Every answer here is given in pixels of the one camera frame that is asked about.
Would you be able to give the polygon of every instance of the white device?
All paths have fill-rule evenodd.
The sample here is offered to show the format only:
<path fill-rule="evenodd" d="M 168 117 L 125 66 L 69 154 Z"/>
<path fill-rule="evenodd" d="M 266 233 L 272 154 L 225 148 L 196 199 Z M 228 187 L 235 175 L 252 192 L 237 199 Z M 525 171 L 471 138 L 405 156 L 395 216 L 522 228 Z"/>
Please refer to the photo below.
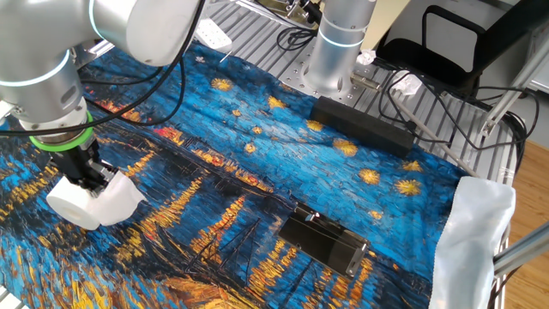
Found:
<path fill-rule="evenodd" d="M 45 199 L 63 218 L 88 230 L 130 218 L 139 202 L 147 200 L 120 171 L 98 196 L 62 177 Z"/>
<path fill-rule="evenodd" d="M 211 18 L 200 21 L 195 36 L 200 43 L 218 52 L 228 53 L 232 50 L 232 40 Z"/>

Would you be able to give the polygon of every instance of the painted fabric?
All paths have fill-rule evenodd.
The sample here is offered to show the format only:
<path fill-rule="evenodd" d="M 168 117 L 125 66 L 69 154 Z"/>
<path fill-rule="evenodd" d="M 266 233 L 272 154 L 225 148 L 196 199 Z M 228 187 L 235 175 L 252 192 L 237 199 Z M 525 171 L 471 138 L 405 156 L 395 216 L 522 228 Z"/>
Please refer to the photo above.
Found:
<path fill-rule="evenodd" d="M 360 146 L 307 120 L 314 98 L 223 57 L 191 46 L 184 104 L 169 122 L 95 130 L 102 159 L 148 199 L 115 226 L 85 231 L 60 218 L 45 202 L 59 179 L 48 154 L 0 139 L 0 285 L 31 308 L 428 307 L 463 172 L 419 148 L 402 160 Z M 81 75 L 126 81 L 152 71 L 113 50 Z M 124 116 L 167 115 L 178 72 Z M 149 87 L 86 91 L 116 111 Z M 354 280 L 277 238 L 297 201 L 370 242 Z"/>

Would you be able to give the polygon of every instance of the green ring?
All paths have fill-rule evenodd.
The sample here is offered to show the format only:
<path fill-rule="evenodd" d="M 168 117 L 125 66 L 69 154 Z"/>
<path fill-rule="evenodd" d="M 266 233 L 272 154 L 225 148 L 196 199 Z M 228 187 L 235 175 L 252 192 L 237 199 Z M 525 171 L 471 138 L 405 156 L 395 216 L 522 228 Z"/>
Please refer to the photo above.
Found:
<path fill-rule="evenodd" d="M 89 113 L 89 112 L 87 112 L 87 121 L 88 122 L 94 121 L 94 118 L 92 117 L 92 114 Z M 84 131 L 84 133 L 82 133 L 74 141 L 67 142 L 67 143 L 61 144 L 61 145 L 46 145 L 46 144 L 43 144 L 42 142 L 40 142 L 39 140 L 37 140 L 36 137 L 34 137 L 34 136 L 30 136 L 29 138 L 31 139 L 31 142 L 33 142 L 34 146 L 36 146 L 39 149 L 42 149 L 44 151 L 49 151 L 49 152 L 61 152 L 61 151 L 67 151 L 69 149 L 73 149 L 73 148 L 76 148 L 76 147 L 82 145 L 83 143 L 85 143 L 89 139 L 89 137 L 93 133 L 94 133 L 94 128 L 89 127 Z"/>

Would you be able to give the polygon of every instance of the fabric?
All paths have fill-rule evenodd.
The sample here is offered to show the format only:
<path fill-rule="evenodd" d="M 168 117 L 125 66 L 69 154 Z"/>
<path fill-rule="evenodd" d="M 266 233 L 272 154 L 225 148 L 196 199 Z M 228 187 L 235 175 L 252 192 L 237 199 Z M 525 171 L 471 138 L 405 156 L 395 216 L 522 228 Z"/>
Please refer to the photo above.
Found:
<path fill-rule="evenodd" d="M 488 307 L 494 252 L 509 225 L 515 203 L 515 189 L 510 185 L 462 177 L 435 251 L 429 309 Z"/>
<path fill-rule="evenodd" d="M 419 148 L 402 160 L 308 121 L 314 98 L 223 57 L 187 51 L 184 106 L 170 122 L 96 129 L 102 159 L 148 199 L 115 226 L 87 232 L 61 219 L 45 203 L 59 178 L 48 155 L 0 140 L 0 284 L 33 308 L 428 307 L 464 173 Z M 114 50 L 81 74 L 151 70 Z M 124 116 L 163 117 L 180 82 L 172 74 Z M 149 87 L 86 90 L 117 110 Z M 296 201 L 370 242 L 353 281 L 277 239 Z"/>

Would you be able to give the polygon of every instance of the metal rod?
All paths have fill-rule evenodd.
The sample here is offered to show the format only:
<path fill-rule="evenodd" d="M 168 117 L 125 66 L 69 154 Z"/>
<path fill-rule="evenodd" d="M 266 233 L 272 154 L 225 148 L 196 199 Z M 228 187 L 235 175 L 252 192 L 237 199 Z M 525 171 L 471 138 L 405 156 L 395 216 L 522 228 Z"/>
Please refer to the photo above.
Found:
<path fill-rule="evenodd" d="M 549 251 L 549 221 L 501 251 L 494 258 L 494 275 L 508 274 L 546 251 Z"/>
<path fill-rule="evenodd" d="M 431 130 L 429 130 L 429 128 L 427 128 L 427 126 L 425 124 L 423 124 L 421 122 L 421 120 L 419 120 L 419 118 L 415 117 L 415 115 L 410 112 L 410 110 L 408 110 L 400 101 L 398 100 L 395 100 L 395 103 L 396 105 L 398 106 L 398 108 L 404 112 L 409 118 L 410 120 L 414 121 L 414 123 L 416 123 L 418 125 L 418 127 L 420 129 L 422 129 L 430 138 L 432 139 L 435 139 L 435 140 L 439 140 L 438 136 L 433 133 Z M 450 150 L 450 148 L 448 148 L 448 146 L 446 146 L 445 144 L 443 143 L 440 143 L 438 144 L 438 146 L 440 148 L 443 149 L 443 151 L 450 157 L 452 158 L 452 160 L 455 161 L 455 163 L 457 163 L 458 166 L 460 166 L 461 168 L 463 168 L 465 170 L 465 172 L 467 172 L 469 175 L 473 176 L 473 177 L 476 177 L 476 178 L 480 178 L 479 174 L 477 174 L 471 167 L 469 167 L 467 164 L 465 164 L 465 162 L 463 162 L 458 156 L 457 154 L 455 154 L 452 150 Z"/>
<path fill-rule="evenodd" d="M 544 68 L 545 63 L 549 61 L 549 37 L 545 39 L 540 49 L 526 62 L 521 72 L 516 76 L 511 84 L 513 88 L 525 89 L 535 76 Z M 501 100 L 492 108 L 486 116 L 486 121 L 482 125 L 481 132 L 484 136 L 489 136 L 496 127 L 499 120 L 513 106 L 516 99 L 521 95 L 518 91 L 507 91 Z"/>

